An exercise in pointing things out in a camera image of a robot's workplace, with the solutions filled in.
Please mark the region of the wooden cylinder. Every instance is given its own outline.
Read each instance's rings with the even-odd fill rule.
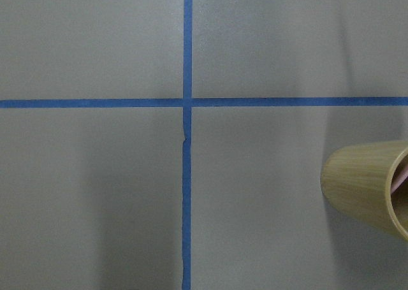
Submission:
[[[321,188],[340,212],[408,241],[408,180],[390,193],[407,164],[408,141],[344,147],[324,164]]]

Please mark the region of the floor tile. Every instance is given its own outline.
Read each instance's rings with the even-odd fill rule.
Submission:
[[[1,289],[180,289],[180,109],[0,117]]]
[[[407,138],[407,116],[195,108],[192,289],[405,289],[405,242],[334,210],[319,174],[335,149]]]
[[[197,98],[408,96],[406,0],[194,0]]]
[[[183,0],[0,0],[0,99],[182,95]]]

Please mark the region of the cup rim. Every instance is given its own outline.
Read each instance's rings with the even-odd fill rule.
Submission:
[[[400,221],[397,218],[397,215],[395,214],[393,204],[391,201],[391,181],[393,179],[394,173],[397,170],[398,165],[402,162],[404,158],[408,156],[408,146],[406,146],[403,151],[397,156],[397,158],[393,161],[393,164],[390,166],[388,170],[388,175],[387,179],[385,181],[385,200],[386,200],[386,205],[387,205],[387,210],[388,210],[388,215],[391,217],[391,220],[393,221],[394,226],[396,229],[399,231],[399,233],[406,239],[408,240],[408,230],[405,229]]]

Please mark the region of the blue tape line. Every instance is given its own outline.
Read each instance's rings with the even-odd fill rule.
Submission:
[[[182,99],[41,99],[0,100],[0,108],[181,107]]]
[[[407,105],[408,105],[408,97],[192,99],[193,107],[211,107],[211,106],[407,106]]]
[[[193,75],[193,0],[184,0],[183,98],[192,96]]]
[[[182,290],[191,289],[191,107],[183,108]]]
[[[408,106],[408,97],[0,100],[0,108]]]
[[[193,0],[184,0],[182,290],[191,290],[191,104],[193,88]]]

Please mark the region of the cylindrical container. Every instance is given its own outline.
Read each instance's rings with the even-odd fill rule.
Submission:
[[[407,164],[408,141],[344,147],[324,164],[321,188],[340,212],[408,241],[408,180],[390,191]]]

